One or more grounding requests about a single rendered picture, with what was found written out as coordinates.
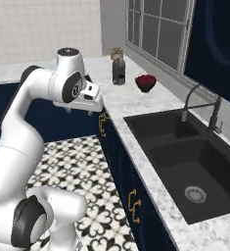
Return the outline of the white framed window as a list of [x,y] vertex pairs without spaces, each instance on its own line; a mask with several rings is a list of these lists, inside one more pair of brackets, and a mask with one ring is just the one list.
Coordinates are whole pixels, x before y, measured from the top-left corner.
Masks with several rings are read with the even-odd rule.
[[184,71],[195,0],[126,0],[126,43],[171,75]]

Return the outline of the dark vase with dried plant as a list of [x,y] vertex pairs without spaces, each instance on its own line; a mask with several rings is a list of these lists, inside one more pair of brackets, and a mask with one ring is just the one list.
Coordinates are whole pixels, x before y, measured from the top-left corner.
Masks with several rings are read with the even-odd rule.
[[125,84],[125,62],[121,47],[114,46],[111,48],[111,59],[113,60],[113,84]]

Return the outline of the dark grey sink tap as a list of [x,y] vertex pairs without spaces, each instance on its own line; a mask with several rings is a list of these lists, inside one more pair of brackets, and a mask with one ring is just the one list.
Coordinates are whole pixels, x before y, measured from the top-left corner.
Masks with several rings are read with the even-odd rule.
[[208,122],[208,127],[207,130],[209,132],[216,132],[218,134],[220,134],[222,132],[221,128],[222,128],[222,124],[220,124],[220,126],[217,126],[217,116],[218,116],[218,112],[219,112],[219,108],[221,105],[221,101],[222,98],[220,96],[217,96],[216,101],[213,103],[207,103],[207,104],[202,104],[202,105],[195,105],[195,106],[190,106],[189,105],[189,99],[192,95],[192,93],[199,87],[199,85],[195,85],[194,87],[191,88],[191,90],[189,91],[186,100],[185,100],[185,105],[184,108],[182,110],[182,114],[181,114],[181,121],[185,122],[187,120],[187,115],[188,115],[188,111],[190,109],[198,109],[198,108],[203,108],[203,107],[209,107],[212,106],[213,107],[213,111],[212,114],[210,116],[209,122]]

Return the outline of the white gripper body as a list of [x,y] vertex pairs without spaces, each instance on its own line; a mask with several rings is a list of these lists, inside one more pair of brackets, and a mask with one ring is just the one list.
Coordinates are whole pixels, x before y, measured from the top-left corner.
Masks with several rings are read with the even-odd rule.
[[96,97],[83,94],[78,96],[76,99],[74,99],[68,104],[60,102],[53,102],[53,104],[57,107],[83,110],[87,112],[101,112],[103,110],[104,105],[101,94],[97,95]]

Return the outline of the dark red bowl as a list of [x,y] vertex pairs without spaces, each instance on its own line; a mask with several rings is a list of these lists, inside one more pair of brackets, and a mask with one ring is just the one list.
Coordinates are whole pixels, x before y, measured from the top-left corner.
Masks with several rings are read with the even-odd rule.
[[136,85],[142,92],[149,92],[157,83],[153,75],[139,75],[135,78]]

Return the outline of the navy wall cabinet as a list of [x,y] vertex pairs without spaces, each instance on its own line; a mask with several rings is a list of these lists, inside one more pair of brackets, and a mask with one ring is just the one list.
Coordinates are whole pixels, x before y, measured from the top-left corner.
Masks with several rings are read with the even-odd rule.
[[230,102],[230,0],[196,0],[184,75]]

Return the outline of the navy base cabinets under sink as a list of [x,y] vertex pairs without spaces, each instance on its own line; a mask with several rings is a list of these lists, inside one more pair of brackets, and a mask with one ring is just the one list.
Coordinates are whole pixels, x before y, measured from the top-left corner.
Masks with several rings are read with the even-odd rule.
[[[104,112],[106,110],[100,112],[98,116],[98,136],[139,251],[177,251],[136,172],[111,117],[103,123],[106,137],[101,135],[99,118],[103,118]],[[129,212],[128,194],[134,188],[136,195],[131,196],[133,211]]]

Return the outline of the black double sink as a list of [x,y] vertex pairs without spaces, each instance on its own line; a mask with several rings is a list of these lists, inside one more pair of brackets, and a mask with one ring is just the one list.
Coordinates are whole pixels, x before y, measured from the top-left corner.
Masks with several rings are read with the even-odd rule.
[[182,111],[126,117],[187,224],[230,214],[230,146]]

